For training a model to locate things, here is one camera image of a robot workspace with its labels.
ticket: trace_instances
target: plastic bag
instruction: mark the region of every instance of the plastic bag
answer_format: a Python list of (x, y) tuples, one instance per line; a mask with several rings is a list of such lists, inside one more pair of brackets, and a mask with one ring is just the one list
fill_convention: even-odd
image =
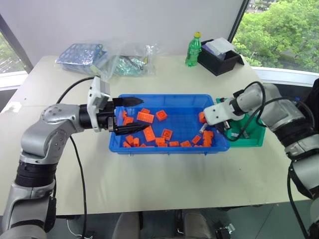
[(75, 43), (56, 60), (65, 70), (89, 75), (99, 75), (108, 80), (118, 76), (143, 76), (155, 74), (153, 56), (157, 45), (125, 44), (118, 39)]
[(154, 75), (153, 57), (158, 51), (156, 44), (126, 44), (121, 49), (114, 74), (118, 76)]
[(55, 62), (62, 64), (64, 70), (97, 75), (107, 81), (114, 72), (123, 45), (118, 39), (75, 43)]

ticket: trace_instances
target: orange lego brick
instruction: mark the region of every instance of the orange lego brick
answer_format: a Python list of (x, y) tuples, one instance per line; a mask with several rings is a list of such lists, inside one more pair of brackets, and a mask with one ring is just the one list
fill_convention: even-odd
[(126, 111), (123, 111), (123, 118), (125, 119), (126, 116), (128, 116), (128, 113)]
[(133, 135), (128, 135), (125, 137), (126, 141), (129, 143), (129, 145), (133, 145), (134, 144), (134, 137)]
[(149, 114), (151, 111), (150, 111), (150, 110), (148, 110), (148, 109), (143, 108), (143, 109), (141, 110), (141, 112), (142, 112), (142, 113)]
[(211, 144), (211, 137), (204, 137), (204, 142), (208, 142), (209, 144)]
[(163, 130), (163, 133), (161, 133), (161, 136), (164, 137), (166, 140), (170, 140), (172, 134), (173, 134), (172, 130), (165, 128)]
[(154, 134), (153, 129), (152, 129), (151, 126), (145, 128), (143, 130), (143, 133), (145, 135), (146, 142), (151, 142), (151, 141), (155, 140), (155, 134)]
[(186, 141), (180, 143), (180, 146), (181, 147), (191, 147), (191, 144), (188, 140), (186, 140)]
[(134, 138), (133, 139), (133, 144), (134, 144), (134, 147), (139, 147), (140, 146), (140, 139), (139, 138)]
[(206, 119), (205, 119), (205, 116), (204, 116), (204, 112), (200, 112), (198, 114), (198, 118), (199, 118), (199, 122), (201, 123), (207, 123)]
[(124, 119), (123, 125), (127, 125), (128, 123), (133, 123), (133, 121), (134, 121), (133, 117), (126, 116), (125, 119)]
[(167, 114), (165, 111), (158, 111), (156, 112), (156, 117), (158, 118), (159, 121), (167, 119)]
[(179, 142), (178, 141), (169, 142), (169, 146), (170, 147), (179, 147)]
[(158, 147), (168, 147), (167, 143), (158, 143)]
[(124, 148), (132, 148), (127, 142), (123, 142), (123, 147)]
[(147, 123), (153, 123), (154, 115), (138, 112), (137, 120), (144, 121)]
[(156, 144), (165, 143), (165, 138), (163, 138), (163, 137), (155, 138), (155, 143), (156, 143)]
[(208, 131), (208, 130), (204, 130), (203, 137), (213, 138), (214, 137), (214, 132)]
[(196, 135), (196, 136), (193, 138), (192, 143), (193, 143), (193, 144), (197, 144), (199, 141), (200, 141), (200, 136)]
[(204, 140), (204, 147), (211, 147), (211, 143), (207, 142), (206, 140)]

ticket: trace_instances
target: black box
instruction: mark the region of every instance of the black box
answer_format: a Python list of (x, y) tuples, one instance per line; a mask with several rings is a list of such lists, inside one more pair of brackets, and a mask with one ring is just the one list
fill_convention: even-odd
[[(205, 45), (206, 42), (212, 41), (207, 40), (203, 41), (201, 45)], [(219, 59), (215, 55), (211, 54), (209, 51), (201, 48), (201, 52), (198, 55), (197, 61), (199, 64), (204, 66), (207, 70), (212, 72), (215, 76), (219, 76), (227, 71), (231, 71), (234, 69), (236, 62), (244, 65), (243, 59), (236, 52), (228, 51), (226, 52), (226, 56), (224, 60)]]

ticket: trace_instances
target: blue plastic bin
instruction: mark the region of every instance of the blue plastic bin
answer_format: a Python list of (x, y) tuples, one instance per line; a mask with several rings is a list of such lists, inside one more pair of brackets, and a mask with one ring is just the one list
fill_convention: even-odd
[[(167, 119), (159, 121), (156, 116), (152, 129), (156, 137), (161, 137), (164, 128), (173, 131), (170, 141), (179, 141), (179, 143), (191, 140), (200, 135), (199, 130), (202, 123), (198, 120), (198, 114), (204, 108), (213, 105), (213, 100), (209, 95), (120, 95), (119, 97), (138, 97), (144, 103), (135, 107), (117, 107), (117, 124), (123, 125), (123, 110), (126, 110), (129, 117), (134, 118), (136, 122), (137, 114), (142, 108), (151, 111), (152, 115), (164, 110), (167, 113)], [(211, 147), (132, 147), (124, 148), (123, 142), (126, 135), (111, 135), (110, 150), (118, 154), (158, 154), (158, 153), (218, 153), (229, 149), (228, 141), (215, 128), (210, 129), (214, 132), (213, 144)], [(133, 134), (140, 139), (140, 144), (145, 143), (149, 146), (155, 146), (155, 142), (146, 142), (143, 131)]]

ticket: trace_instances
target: table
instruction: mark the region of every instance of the table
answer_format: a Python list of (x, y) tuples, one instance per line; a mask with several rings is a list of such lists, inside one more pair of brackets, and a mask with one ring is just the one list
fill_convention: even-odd
[[(85, 75), (62, 70), (56, 56), (45, 56), (35, 66), (10, 102), (17, 112), (0, 114), (0, 212), (16, 175), (23, 132), (54, 104), (64, 90)], [(188, 68), (183, 56), (158, 57), (156, 75), (113, 77), (111, 95), (210, 94), (231, 96), (258, 80), (247, 62), (218, 77), (201, 65)], [(67, 94), (63, 103), (85, 104), (90, 82)], [(113, 213), (183, 208), (231, 207), (287, 202), (290, 160), (276, 136), (266, 130), (264, 145), (231, 148), (218, 154), (118, 155), (108, 149), (110, 134), (86, 130), (74, 135), (84, 168), (88, 213)], [(82, 186), (74, 149), (68, 141), (57, 172), (57, 214), (83, 213)], [(292, 186), (295, 200), (306, 197)]]

